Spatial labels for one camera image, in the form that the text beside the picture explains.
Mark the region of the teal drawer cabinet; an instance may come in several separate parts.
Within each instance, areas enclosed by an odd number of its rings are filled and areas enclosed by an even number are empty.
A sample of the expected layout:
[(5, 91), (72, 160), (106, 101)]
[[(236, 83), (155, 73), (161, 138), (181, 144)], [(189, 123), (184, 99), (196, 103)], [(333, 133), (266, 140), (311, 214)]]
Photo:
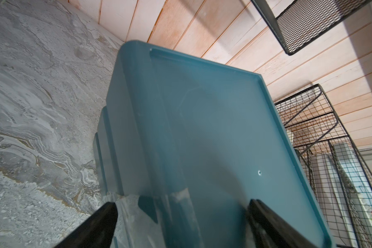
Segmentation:
[(128, 41), (93, 150), (116, 248), (255, 248), (252, 200), (303, 248), (335, 247), (259, 74)]

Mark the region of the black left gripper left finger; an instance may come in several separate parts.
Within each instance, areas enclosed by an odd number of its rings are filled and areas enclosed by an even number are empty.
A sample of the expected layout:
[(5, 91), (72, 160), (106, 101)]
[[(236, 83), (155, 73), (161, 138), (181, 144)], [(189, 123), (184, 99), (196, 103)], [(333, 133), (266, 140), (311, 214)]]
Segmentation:
[(114, 202), (107, 202), (56, 245), (57, 248), (109, 248), (118, 219)]

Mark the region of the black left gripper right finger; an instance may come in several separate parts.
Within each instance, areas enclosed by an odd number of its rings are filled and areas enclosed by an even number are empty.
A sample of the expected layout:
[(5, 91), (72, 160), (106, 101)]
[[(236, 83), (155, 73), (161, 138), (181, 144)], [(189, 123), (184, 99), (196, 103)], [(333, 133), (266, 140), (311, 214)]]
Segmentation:
[(250, 200), (247, 219), (257, 248), (315, 247), (259, 199)]

